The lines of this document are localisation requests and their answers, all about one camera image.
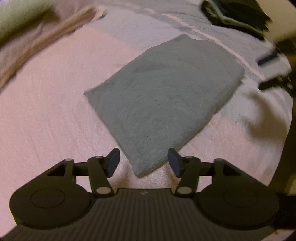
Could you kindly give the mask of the grey-green towel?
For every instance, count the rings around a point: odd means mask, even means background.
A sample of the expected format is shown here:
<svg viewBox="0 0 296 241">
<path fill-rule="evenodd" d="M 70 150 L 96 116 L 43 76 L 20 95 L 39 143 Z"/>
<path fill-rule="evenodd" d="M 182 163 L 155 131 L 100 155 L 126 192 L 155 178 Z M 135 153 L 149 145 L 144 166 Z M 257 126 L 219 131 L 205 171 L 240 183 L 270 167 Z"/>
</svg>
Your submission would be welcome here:
<svg viewBox="0 0 296 241">
<path fill-rule="evenodd" d="M 149 48 L 85 96 L 142 177 L 229 101 L 245 75 L 221 46 L 179 35 Z"/>
</svg>

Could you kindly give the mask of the black folded clothes stack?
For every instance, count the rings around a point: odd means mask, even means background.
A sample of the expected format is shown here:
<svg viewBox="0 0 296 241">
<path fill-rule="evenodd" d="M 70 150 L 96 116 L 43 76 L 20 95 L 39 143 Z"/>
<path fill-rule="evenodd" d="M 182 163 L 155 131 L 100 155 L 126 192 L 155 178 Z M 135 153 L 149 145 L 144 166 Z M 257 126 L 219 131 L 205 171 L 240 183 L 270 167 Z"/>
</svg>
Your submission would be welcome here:
<svg viewBox="0 0 296 241">
<path fill-rule="evenodd" d="M 261 41 L 271 21 L 257 1 L 203 1 L 201 11 L 213 25 L 239 30 Z"/>
</svg>

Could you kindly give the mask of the beige folded blanket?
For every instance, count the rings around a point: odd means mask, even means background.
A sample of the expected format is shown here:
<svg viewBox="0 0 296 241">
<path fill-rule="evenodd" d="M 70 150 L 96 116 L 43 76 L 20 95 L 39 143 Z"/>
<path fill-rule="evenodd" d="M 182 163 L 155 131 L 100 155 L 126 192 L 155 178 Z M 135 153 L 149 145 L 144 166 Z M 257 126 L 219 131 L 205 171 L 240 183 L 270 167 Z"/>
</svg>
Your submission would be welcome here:
<svg viewBox="0 0 296 241">
<path fill-rule="evenodd" d="M 87 6 L 62 21 L 62 23 L 58 24 L 55 28 L 50 30 L 50 32 L 25 45 L 24 48 L 12 56 L 9 61 L 1 65 L 1 88 L 4 88 L 10 79 L 13 78 L 34 55 L 47 48 L 61 37 L 74 32 L 77 28 L 82 27 L 86 23 L 104 17 L 106 13 L 107 10 L 103 6 Z"/>
</svg>

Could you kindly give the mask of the green knitted pillow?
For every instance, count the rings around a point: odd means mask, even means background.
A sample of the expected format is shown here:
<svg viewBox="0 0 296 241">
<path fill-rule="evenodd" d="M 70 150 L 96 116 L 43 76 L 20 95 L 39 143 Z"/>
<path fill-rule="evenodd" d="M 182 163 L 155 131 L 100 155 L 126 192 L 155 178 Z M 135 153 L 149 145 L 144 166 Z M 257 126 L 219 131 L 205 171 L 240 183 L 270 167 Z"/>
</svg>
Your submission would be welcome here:
<svg viewBox="0 0 296 241">
<path fill-rule="evenodd" d="M 7 1 L 1 4 L 1 41 L 53 7 L 53 1 Z"/>
</svg>

